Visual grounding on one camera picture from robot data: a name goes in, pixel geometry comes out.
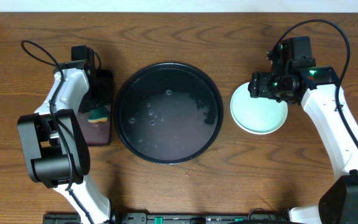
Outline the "light blue plate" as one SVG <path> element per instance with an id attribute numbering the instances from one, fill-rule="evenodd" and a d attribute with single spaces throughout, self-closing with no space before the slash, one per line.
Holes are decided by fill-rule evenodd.
<path id="1" fill-rule="evenodd" d="M 251 98 L 249 82 L 238 87 L 231 98 L 230 112 L 235 123 L 252 134 L 270 134 L 286 121 L 288 106 L 266 98 Z"/>

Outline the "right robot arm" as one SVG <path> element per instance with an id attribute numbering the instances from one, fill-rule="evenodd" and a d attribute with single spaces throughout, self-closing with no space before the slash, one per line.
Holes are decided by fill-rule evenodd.
<path id="1" fill-rule="evenodd" d="M 358 223 L 358 125 L 332 67 L 255 72 L 253 98 L 295 100 L 311 118 L 329 155 L 334 184 L 318 204 L 288 210 L 292 223 Z"/>

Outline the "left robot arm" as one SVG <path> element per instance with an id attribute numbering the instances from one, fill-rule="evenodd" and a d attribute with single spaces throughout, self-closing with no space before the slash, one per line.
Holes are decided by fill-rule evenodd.
<path id="1" fill-rule="evenodd" d="M 18 119 L 17 129 L 30 179 L 63 195 L 82 223 L 119 223 L 110 199 L 90 175 L 90 137 L 84 113 L 112 106 L 113 74 L 89 60 L 58 64 L 44 102 Z"/>

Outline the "green and yellow sponge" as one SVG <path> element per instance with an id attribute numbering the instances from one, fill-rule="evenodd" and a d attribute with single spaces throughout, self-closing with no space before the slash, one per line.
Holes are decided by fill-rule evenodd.
<path id="1" fill-rule="evenodd" d="M 104 123 L 109 118 L 109 110 L 105 106 L 100 106 L 89 112 L 89 123 Z"/>

